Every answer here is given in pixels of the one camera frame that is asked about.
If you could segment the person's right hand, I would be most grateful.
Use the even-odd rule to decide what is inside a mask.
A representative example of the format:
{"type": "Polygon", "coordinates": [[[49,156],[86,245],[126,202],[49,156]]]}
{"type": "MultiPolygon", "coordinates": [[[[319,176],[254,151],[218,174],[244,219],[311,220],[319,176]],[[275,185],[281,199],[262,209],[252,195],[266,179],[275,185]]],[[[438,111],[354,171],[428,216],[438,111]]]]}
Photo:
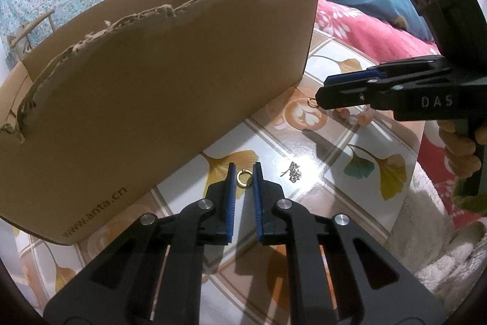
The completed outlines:
{"type": "Polygon", "coordinates": [[[451,171],[459,178],[468,178],[480,171],[481,161],[475,155],[475,148],[477,144],[486,145],[486,126],[477,129],[475,139],[471,140],[457,134],[452,120],[438,120],[437,125],[451,171]]]}

